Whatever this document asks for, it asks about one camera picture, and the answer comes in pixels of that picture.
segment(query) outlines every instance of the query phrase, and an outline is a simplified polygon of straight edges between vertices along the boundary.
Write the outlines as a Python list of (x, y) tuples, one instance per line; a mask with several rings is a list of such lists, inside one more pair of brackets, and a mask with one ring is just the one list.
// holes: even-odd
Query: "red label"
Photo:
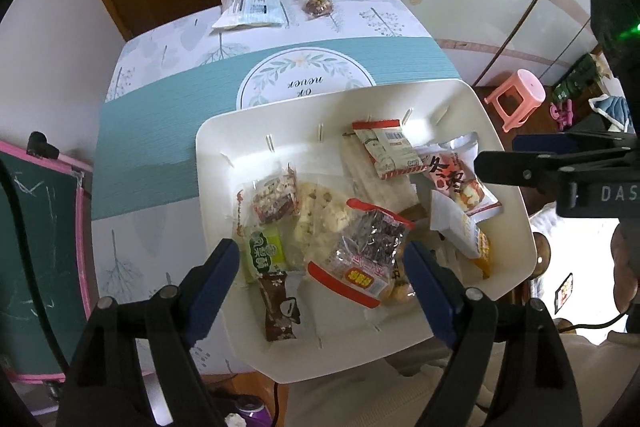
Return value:
[(347, 273), (344, 274), (344, 278), (347, 279), (351, 284), (357, 286), (358, 288), (362, 288), (366, 290), (369, 286), (373, 284), (373, 277), (367, 275), (362, 270), (358, 268), (350, 268), (347, 270)]

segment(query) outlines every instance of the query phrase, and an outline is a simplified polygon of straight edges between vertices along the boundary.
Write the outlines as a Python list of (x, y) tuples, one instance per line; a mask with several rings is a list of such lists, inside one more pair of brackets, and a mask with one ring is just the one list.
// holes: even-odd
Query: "black cable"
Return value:
[(273, 382), (273, 401), (275, 402), (276, 410), (273, 413), (273, 421), (271, 422), (271, 427), (276, 427), (278, 423), (278, 418), (280, 416), (280, 399), (278, 398), (278, 383)]
[(602, 328), (608, 328), (609, 326), (613, 326), (622, 317), (624, 317), (628, 313), (629, 309), (631, 309), (631, 306), (629, 306), (629, 308), (626, 309), (625, 312), (622, 312), (615, 319), (611, 319), (609, 322), (605, 322), (604, 324), (578, 324), (575, 326), (567, 326), (566, 328), (560, 328), (558, 330), (558, 333), (566, 333), (567, 331), (574, 330), (601, 330)]
[(37, 313), (38, 322), (42, 333), (49, 345), (53, 357), (60, 366), (63, 373), (66, 373), (69, 369), (69, 364), (66, 361), (65, 355), (62, 352), (60, 344), (56, 339), (55, 333), (51, 328), (49, 318), (47, 317), (47, 310), (42, 302), (40, 296), (40, 290), (38, 289), (38, 282), (36, 281), (35, 272), (33, 270), (33, 263), (31, 262), (31, 253), (29, 252), (29, 241), (27, 240), (27, 230), (24, 225), (24, 216), (20, 208), (20, 200), (18, 199), (18, 193), (15, 190), (14, 182), (11, 179), (11, 174), (7, 170), (4, 162), (0, 159), (0, 185), (4, 189), (6, 199), (9, 202), (12, 216), (14, 217), (14, 229), (15, 235), (18, 240), (18, 250), (20, 251), (20, 261), (22, 262), (22, 269), (24, 270), (24, 276), (27, 279), (27, 288), (31, 300), (33, 300), (33, 307)]

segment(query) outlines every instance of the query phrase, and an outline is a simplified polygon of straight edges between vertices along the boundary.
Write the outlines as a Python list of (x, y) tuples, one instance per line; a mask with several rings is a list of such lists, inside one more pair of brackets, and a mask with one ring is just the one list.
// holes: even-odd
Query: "tablecloth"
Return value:
[[(92, 234), (100, 295), (146, 299), (179, 283), (207, 251), (195, 135), (237, 108), (353, 87), (459, 78), (399, 0), (332, 0), (309, 18), (282, 0), (287, 24), (215, 34), (214, 7), (127, 42), (100, 116)], [(152, 369), (148, 346), (141, 365)], [(201, 373), (250, 371), (218, 318), (192, 350)]]

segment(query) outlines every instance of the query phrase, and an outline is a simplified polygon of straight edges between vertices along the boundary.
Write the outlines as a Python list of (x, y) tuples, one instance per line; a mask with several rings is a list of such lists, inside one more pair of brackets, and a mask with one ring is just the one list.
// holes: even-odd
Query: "pink toy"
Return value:
[(564, 131), (565, 127), (571, 127), (574, 124), (574, 103), (571, 99), (566, 102), (560, 102), (558, 105), (552, 103), (549, 106), (551, 118), (558, 122), (558, 130)]
[[(522, 99), (512, 114), (507, 114), (498, 102), (498, 97), (502, 94), (515, 95), (516, 98)], [(502, 130), (509, 132), (511, 129), (523, 125), (527, 118), (545, 101), (545, 97), (545, 88), (540, 84), (536, 75), (527, 70), (518, 70), (486, 97), (484, 103), (494, 104), (495, 110), (504, 122)]]

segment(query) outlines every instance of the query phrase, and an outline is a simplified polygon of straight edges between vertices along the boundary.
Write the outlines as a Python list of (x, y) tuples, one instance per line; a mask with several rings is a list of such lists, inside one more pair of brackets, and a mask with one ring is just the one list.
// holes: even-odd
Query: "pink plastic stool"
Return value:
[[(509, 91), (508, 94), (517, 94), (522, 99), (518, 108), (510, 115), (498, 103), (498, 97), (507, 91)], [(518, 70), (486, 97), (484, 103), (494, 104), (495, 110), (504, 122), (502, 130), (509, 132), (511, 129), (523, 125), (527, 118), (545, 101), (545, 97), (545, 88), (540, 84), (536, 75), (527, 70)]]

